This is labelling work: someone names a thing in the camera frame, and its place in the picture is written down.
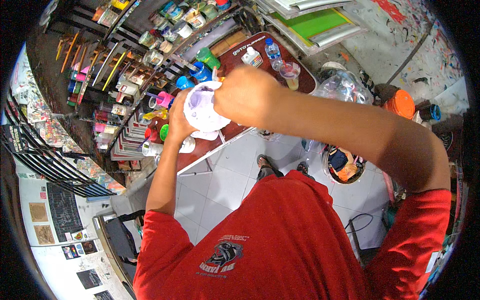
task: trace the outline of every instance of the red t-shirt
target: red t-shirt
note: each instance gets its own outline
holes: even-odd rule
[[[327,187],[298,171],[259,181],[195,247],[148,211],[133,288],[150,299],[416,299],[444,240],[450,192],[409,197],[366,270]]]

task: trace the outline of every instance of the black cable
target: black cable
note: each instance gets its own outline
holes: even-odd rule
[[[363,227],[360,228],[360,229],[356,229],[356,230],[354,230],[354,231],[347,232],[347,234],[360,231],[360,230],[364,229],[365,227],[367,227],[368,225],[370,225],[370,223],[373,221],[373,215],[366,214],[366,213],[362,213],[362,214],[358,214],[358,215],[354,216],[352,219],[350,219],[350,220],[348,221],[347,225],[345,226],[345,229],[347,229],[347,227],[350,225],[351,222],[353,222],[353,220],[355,220],[355,219],[358,218],[359,216],[363,216],[363,215],[370,216],[370,217],[371,217],[370,222],[368,222],[367,225],[363,226]]]

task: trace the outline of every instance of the orange bucket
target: orange bucket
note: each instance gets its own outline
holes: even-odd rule
[[[395,95],[384,104],[384,108],[409,120],[413,119],[415,114],[412,96],[404,90],[395,92]]]

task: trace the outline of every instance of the water bottle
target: water bottle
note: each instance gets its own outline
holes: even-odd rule
[[[282,56],[280,55],[280,49],[278,45],[273,42],[271,38],[265,40],[265,52],[267,53],[270,64],[275,71],[280,70],[280,66],[283,64]]]

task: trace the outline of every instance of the white bottle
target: white bottle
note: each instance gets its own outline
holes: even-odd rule
[[[252,65],[255,68],[258,68],[264,61],[260,53],[252,47],[247,48],[247,53],[241,57],[241,60],[244,64]]]

